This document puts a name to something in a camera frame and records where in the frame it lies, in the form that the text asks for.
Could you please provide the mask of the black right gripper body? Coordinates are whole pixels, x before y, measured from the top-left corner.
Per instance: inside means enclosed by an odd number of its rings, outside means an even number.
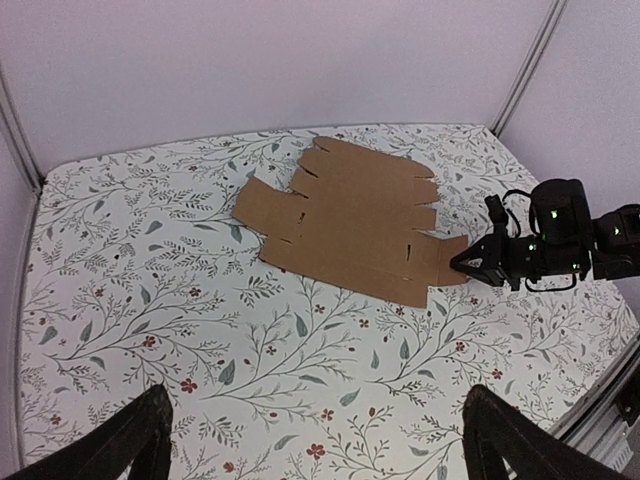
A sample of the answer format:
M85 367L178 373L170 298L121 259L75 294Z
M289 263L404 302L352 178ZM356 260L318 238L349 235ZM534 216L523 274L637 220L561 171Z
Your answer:
M532 285L544 277L562 275L570 275L571 282L551 291L569 290L591 270L590 252L579 242L554 245L535 235L511 238L494 232L483 237L479 247L479 280L495 287L507 284L512 291L522 284L534 291Z

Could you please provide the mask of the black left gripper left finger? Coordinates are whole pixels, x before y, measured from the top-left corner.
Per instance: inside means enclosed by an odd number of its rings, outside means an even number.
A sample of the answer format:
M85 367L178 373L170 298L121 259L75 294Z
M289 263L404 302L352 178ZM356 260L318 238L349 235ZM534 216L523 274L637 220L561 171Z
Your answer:
M156 384L99 427L31 464L11 479L167 479L171 466L173 407Z

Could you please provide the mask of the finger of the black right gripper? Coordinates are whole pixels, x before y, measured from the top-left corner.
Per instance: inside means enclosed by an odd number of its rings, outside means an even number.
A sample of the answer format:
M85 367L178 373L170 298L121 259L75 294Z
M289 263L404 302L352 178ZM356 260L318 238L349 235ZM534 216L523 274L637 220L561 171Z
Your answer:
M449 266L487 285L502 285L501 249L489 242L476 242L462 253L454 256Z

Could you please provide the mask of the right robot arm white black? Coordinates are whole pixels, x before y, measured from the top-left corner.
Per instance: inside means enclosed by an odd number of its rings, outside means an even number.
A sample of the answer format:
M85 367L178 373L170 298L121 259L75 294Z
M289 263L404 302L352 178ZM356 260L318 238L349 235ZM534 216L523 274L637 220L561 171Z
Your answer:
M578 179L551 179L527 193L511 189L485 198L493 231L452 257L450 267L492 287L513 291L546 277L569 275L571 290L596 280L639 275L639 206L624 205L594 219Z

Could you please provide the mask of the brown cardboard box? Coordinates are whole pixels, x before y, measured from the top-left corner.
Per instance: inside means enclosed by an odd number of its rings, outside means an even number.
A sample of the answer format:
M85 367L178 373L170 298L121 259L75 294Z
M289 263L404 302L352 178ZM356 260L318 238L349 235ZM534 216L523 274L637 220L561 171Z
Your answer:
M425 165L329 137L298 161L286 192L252 177L233 217L265 235L266 263L336 287L424 308L431 287L461 285L465 236L433 236L438 199Z

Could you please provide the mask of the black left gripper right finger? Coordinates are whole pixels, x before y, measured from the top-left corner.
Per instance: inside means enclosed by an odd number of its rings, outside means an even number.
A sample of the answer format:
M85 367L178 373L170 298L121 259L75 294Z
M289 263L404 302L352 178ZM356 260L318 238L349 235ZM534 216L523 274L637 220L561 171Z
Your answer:
M463 411L463 453L470 479L622 479L624 476L557 440L484 385Z

